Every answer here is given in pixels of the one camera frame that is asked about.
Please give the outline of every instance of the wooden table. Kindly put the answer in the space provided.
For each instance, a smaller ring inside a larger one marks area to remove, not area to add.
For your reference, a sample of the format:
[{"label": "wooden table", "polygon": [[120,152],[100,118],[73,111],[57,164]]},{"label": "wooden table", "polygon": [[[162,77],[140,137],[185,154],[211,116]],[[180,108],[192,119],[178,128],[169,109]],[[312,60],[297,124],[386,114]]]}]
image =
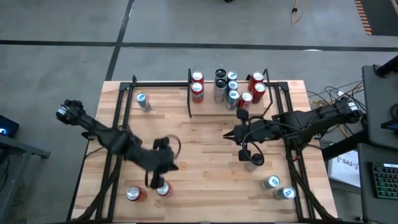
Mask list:
[{"label": "wooden table", "polygon": [[[109,127],[113,122],[119,83],[105,82],[99,99],[96,119]],[[304,82],[296,80],[288,83],[294,110],[308,111],[310,105]],[[143,113],[136,103],[135,96],[141,91],[150,96],[150,113]],[[276,201],[272,198],[271,190],[262,190],[259,186],[259,181],[271,174],[280,177],[282,186],[290,185],[283,141],[259,144],[266,162],[255,172],[248,173],[244,170],[244,163],[238,161],[239,146],[222,138],[239,120],[235,116],[194,115],[189,118],[186,99],[186,87],[134,88],[129,119],[132,131],[143,140],[143,146],[148,149],[152,147],[155,138],[176,134],[182,141],[182,151],[176,161],[180,170],[164,175],[174,188],[171,197],[161,198],[154,190],[147,189],[148,200],[136,203],[126,198],[126,190],[134,184],[144,187],[144,171],[132,162],[123,162],[113,221],[297,221],[293,200]],[[266,118],[270,119],[271,115],[277,113],[277,105],[274,103]],[[97,148],[99,144],[91,142],[87,153]],[[308,147],[303,151],[303,156],[311,190],[328,212],[337,217],[321,152]],[[106,150],[102,150],[85,160],[72,218],[81,215],[98,193],[105,158]],[[104,216],[108,211],[109,194],[110,191],[105,200]],[[304,213],[308,217],[303,193],[300,196]]]}]

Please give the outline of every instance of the keyboard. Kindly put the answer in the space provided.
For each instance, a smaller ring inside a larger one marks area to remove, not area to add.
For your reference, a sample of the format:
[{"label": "keyboard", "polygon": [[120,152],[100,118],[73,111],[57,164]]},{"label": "keyboard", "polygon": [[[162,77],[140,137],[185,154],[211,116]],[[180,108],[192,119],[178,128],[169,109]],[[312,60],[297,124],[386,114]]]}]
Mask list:
[{"label": "keyboard", "polygon": [[370,162],[376,198],[398,200],[398,164]]}]

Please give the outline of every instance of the gray floor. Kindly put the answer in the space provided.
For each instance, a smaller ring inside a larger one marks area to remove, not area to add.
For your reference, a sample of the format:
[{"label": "gray floor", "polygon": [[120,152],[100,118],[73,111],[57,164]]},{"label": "gray floor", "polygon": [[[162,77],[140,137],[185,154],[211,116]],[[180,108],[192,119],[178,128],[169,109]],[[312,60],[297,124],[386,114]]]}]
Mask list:
[{"label": "gray floor", "polygon": [[[128,0],[0,0],[0,40],[116,41]],[[354,1],[309,0],[302,20],[290,25],[294,1],[136,0],[125,42],[397,47],[398,37],[369,36]],[[299,1],[299,10],[304,1]],[[55,111],[65,99],[95,115],[113,47],[0,45],[0,114],[17,121],[17,139],[52,152],[33,158],[13,218],[29,223],[66,219],[86,141]],[[113,80],[184,80],[187,69],[208,77],[217,69],[242,77],[269,69],[273,80],[302,79],[308,90],[361,79],[361,66],[397,53],[289,50],[122,48]],[[325,137],[338,141],[339,132]],[[339,217],[361,215],[360,196],[333,190]]]}]

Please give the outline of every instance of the can lid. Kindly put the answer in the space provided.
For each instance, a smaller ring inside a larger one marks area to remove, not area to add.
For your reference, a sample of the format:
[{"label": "can lid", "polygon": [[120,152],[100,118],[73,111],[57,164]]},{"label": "can lid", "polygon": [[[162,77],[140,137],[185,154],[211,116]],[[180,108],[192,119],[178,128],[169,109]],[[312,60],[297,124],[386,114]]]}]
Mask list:
[{"label": "can lid", "polygon": [[251,93],[242,93],[242,99],[244,99],[245,101],[251,101],[253,100],[253,95]]},{"label": "can lid", "polygon": [[169,184],[165,181],[163,187],[159,187],[156,189],[156,192],[160,195],[165,195],[169,192]]},{"label": "can lid", "polygon": [[191,88],[193,91],[201,91],[203,89],[203,86],[201,85],[201,83],[193,83]]},{"label": "can lid", "polygon": [[228,72],[227,77],[230,80],[235,80],[238,77],[238,74],[236,74],[236,72]]},{"label": "can lid", "polygon": [[139,101],[139,102],[144,101],[145,98],[146,98],[146,95],[144,93],[137,94],[137,101]]},{"label": "can lid", "polygon": [[239,98],[239,93],[236,90],[229,91],[228,95],[230,98],[232,98],[234,100]]},{"label": "can lid", "polygon": [[264,164],[264,158],[260,154],[254,154],[251,159],[256,163],[256,166],[261,166]]},{"label": "can lid", "polygon": [[137,198],[139,198],[140,194],[141,194],[141,191],[136,186],[130,187],[129,189],[127,189],[127,192],[126,192],[127,198],[129,200],[136,200]]},{"label": "can lid", "polygon": [[229,81],[228,87],[232,90],[237,90],[238,89],[238,83],[236,81]]},{"label": "can lid", "polygon": [[264,76],[262,75],[261,72],[254,72],[253,73],[253,78],[257,81],[264,80]]},{"label": "can lid", "polygon": [[218,78],[223,78],[226,74],[226,71],[224,69],[217,69],[216,70],[216,76]]},{"label": "can lid", "polygon": [[254,89],[261,93],[263,91],[266,91],[266,86],[263,83],[256,83],[254,85]]},{"label": "can lid", "polygon": [[293,187],[284,187],[283,189],[284,196],[286,198],[292,199],[296,196],[296,191]]},{"label": "can lid", "polygon": [[273,186],[273,187],[278,187],[279,185],[279,178],[275,175],[269,176],[268,177],[268,184]]},{"label": "can lid", "polygon": [[193,72],[192,73],[192,78],[194,80],[201,80],[203,78],[203,75],[201,72]]},{"label": "can lid", "polygon": [[224,88],[226,87],[226,81],[224,79],[219,79],[216,81],[216,86],[218,88]]}]

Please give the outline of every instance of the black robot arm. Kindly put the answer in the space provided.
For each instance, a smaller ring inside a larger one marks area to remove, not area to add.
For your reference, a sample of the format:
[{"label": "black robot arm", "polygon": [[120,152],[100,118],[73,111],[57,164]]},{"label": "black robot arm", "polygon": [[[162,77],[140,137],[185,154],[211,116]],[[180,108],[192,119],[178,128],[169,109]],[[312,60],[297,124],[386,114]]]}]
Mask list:
[{"label": "black robot arm", "polygon": [[146,171],[161,173],[178,170],[174,164],[174,152],[168,145],[168,138],[163,140],[166,144],[154,143],[153,150],[141,147],[142,140],[134,135],[130,129],[108,128],[94,118],[88,116],[80,101],[66,100],[58,109],[57,118],[65,124],[81,126],[98,138],[98,142],[110,153],[123,156]]},{"label": "black robot arm", "polygon": [[[249,118],[245,110],[238,110],[237,117],[241,119],[242,124],[236,125],[232,131],[226,133],[225,139],[235,141],[238,145],[246,145],[247,142],[262,143],[283,138],[291,150],[302,150],[314,135],[323,135],[337,124],[358,122],[362,117],[362,111],[349,98],[341,98],[332,105],[308,112],[291,111],[278,114],[272,117],[272,121],[259,116]],[[248,161],[245,155],[248,153],[240,152],[239,160]]]}]

